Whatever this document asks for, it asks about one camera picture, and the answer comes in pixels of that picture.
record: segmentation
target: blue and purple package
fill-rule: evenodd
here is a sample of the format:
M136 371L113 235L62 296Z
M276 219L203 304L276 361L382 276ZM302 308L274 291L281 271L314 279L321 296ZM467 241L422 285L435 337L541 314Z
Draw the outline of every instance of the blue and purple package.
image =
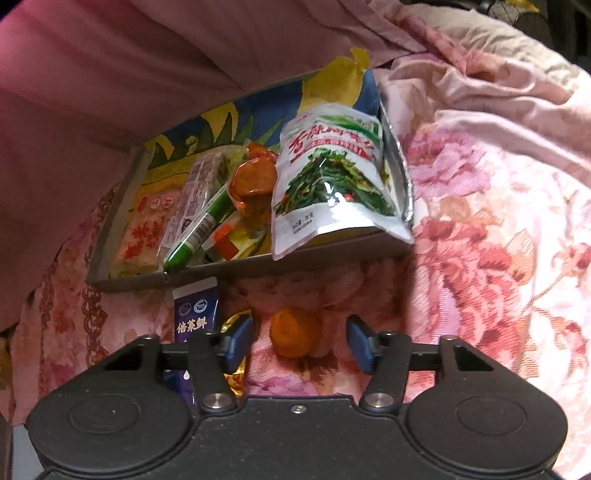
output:
M176 288L173 290L173 297L175 343L186 342L189 335L197 330L219 331L217 278L210 277ZM189 372L178 373L178 392L186 402L194 403Z

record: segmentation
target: barcode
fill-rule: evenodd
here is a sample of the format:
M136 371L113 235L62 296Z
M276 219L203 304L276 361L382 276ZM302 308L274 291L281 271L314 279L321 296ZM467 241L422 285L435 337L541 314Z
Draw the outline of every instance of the barcode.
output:
M209 213L199 220L191 234L187 237L185 242L189 244L193 252L196 252L202 243L207 240L207 237L212 234L217 222Z

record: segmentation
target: screw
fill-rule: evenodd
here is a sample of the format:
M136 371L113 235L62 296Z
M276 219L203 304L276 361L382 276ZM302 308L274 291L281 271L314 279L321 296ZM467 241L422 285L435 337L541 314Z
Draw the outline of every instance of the screw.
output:
M295 414L300 414L300 413L304 413L306 410L308 410L308 408L305 405L294 405L291 408L291 412L295 413Z
M227 393L212 393L203 399L203 405L212 410L223 410L232 405L232 398Z
M370 393L364 396L365 403L372 408L385 408L394 405L394 399L387 393Z

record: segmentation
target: orange fruit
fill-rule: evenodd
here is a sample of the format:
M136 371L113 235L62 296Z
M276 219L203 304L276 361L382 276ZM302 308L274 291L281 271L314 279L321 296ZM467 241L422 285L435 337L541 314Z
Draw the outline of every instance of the orange fruit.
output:
M322 322L314 313L285 307L271 317L269 335L277 354L299 358L308 355L320 342Z

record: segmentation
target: floral fabric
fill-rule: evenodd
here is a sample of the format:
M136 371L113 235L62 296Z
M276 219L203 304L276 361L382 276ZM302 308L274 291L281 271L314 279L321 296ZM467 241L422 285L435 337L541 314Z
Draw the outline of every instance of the floral fabric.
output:
M416 185L411 258L222 284L225 316L262 319L251 394L351 394L368 378L345 342L344 319L406 331L417 342L456 334L564 408L556 469L591 471L591 92L574 93L511 59L467 51L404 10L392 22L428 46L376 70ZM24 305L12 344L14 399L25 420L43 395L138 335L173 338L170 291L104 294L84 283L107 195L64 244ZM318 311L323 339L305 360L279 359L269 317L286 304ZM433 382L413 373L411 400Z

